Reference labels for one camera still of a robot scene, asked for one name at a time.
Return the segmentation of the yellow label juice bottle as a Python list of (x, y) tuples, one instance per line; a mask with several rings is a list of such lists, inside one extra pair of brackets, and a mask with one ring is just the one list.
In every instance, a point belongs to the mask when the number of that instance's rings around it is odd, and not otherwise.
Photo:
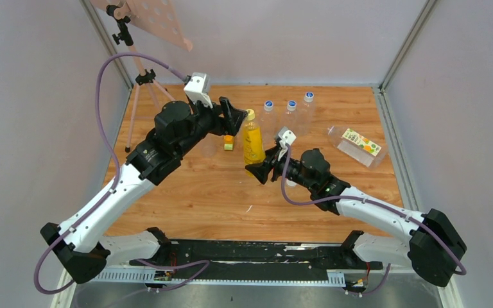
[(253, 121), (244, 121), (241, 127), (241, 133), (243, 140), (243, 160), (245, 165), (262, 163), (265, 158), (265, 153), (263, 149), (261, 127), (256, 116)]

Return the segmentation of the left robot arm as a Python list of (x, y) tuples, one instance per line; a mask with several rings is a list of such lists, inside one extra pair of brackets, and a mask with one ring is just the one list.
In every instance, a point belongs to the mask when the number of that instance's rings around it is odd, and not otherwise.
[(208, 107), (191, 100), (166, 103), (154, 118), (155, 127), (129, 153), (112, 181), (69, 219), (42, 227), (41, 235), (73, 282), (86, 283), (108, 266), (136, 259), (167, 263), (171, 248), (160, 229), (108, 237), (108, 228), (178, 169), (185, 155), (208, 134), (237, 135), (247, 115), (226, 97)]

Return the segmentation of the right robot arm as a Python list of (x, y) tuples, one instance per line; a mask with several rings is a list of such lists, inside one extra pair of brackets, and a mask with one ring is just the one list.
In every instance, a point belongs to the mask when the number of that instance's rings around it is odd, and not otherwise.
[(261, 184), (278, 179), (295, 182), (309, 191), (308, 205), (358, 219), (388, 234), (351, 233), (349, 245), (341, 250), (342, 262), (350, 268), (363, 262), (407, 266), (438, 287), (446, 287), (453, 275), (467, 274), (462, 263), (467, 246), (445, 213), (408, 210), (369, 196), (334, 176), (318, 148), (303, 152), (297, 160), (289, 148), (275, 146), (262, 162), (247, 164), (245, 169)]

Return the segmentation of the yellow bottle cap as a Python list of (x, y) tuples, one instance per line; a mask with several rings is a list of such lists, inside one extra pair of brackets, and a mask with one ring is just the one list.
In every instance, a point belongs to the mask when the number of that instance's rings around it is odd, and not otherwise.
[(255, 119), (255, 111), (253, 109), (246, 109), (247, 111), (247, 116), (246, 116), (246, 120), (247, 121), (253, 121)]

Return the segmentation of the white bottle cap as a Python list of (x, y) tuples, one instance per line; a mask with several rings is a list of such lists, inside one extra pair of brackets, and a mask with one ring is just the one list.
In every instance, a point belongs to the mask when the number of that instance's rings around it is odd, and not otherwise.
[(297, 184), (291, 180), (286, 180), (286, 185), (288, 187), (295, 187)]

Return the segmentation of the large pineapple juice bottle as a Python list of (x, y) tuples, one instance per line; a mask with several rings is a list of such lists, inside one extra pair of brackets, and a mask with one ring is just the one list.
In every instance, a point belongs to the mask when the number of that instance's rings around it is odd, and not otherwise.
[(330, 126), (329, 142), (337, 149), (367, 168), (373, 169), (386, 158), (388, 149), (349, 127)]

